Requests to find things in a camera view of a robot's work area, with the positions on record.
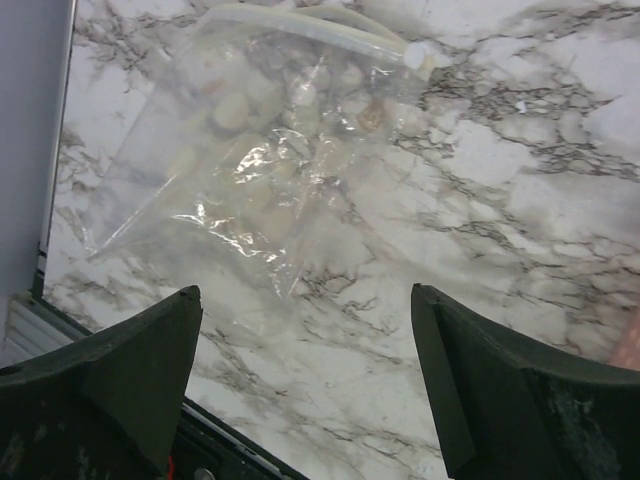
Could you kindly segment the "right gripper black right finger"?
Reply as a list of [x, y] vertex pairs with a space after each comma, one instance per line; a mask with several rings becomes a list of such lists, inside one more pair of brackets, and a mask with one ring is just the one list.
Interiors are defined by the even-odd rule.
[[635, 479], [639, 370], [582, 358], [417, 284], [411, 322], [451, 479]]

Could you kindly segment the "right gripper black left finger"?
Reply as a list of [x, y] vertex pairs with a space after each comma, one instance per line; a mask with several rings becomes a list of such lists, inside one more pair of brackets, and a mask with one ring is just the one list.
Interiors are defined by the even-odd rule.
[[202, 321], [189, 286], [1, 371], [4, 479], [159, 479], [169, 468]]

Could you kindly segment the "clear zip top bag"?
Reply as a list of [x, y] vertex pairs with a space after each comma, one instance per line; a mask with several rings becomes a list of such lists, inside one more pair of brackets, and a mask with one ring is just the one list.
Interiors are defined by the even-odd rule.
[[92, 195], [87, 251], [154, 242], [287, 294], [316, 211], [408, 127], [433, 70], [425, 45], [343, 7], [212, 8]]

